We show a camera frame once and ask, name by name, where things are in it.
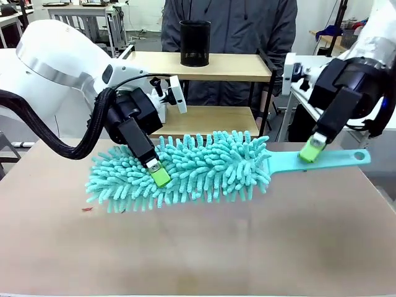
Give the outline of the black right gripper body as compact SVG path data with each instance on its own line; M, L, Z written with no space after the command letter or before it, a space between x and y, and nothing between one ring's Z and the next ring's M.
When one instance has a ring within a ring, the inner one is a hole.
M333 59L319 75L309 98L309 104L326 110L341 88L360 93L362 99L351 119L366 117L376 106L384 91L385 71L376 69L372 59Z

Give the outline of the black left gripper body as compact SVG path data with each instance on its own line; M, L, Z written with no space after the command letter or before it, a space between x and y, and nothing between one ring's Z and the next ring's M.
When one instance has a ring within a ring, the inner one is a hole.
M129 118L134 118L147 135L163 127L157 109L141 88L133 91L116 91L115 101L108 111L105 122L105 129L114 143L127 144L118 126Z

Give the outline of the person's left hand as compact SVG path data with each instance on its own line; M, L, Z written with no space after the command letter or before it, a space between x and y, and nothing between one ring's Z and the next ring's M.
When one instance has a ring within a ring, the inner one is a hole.
M269 97L268 95L268 91L263 90L262 91L262 97L261 97L261 102L260 102L260 115L261 118L264 119L264 111L265 111L265 106L268 103L269 105L271 105L271 103L273 102L274 96L271 95Z

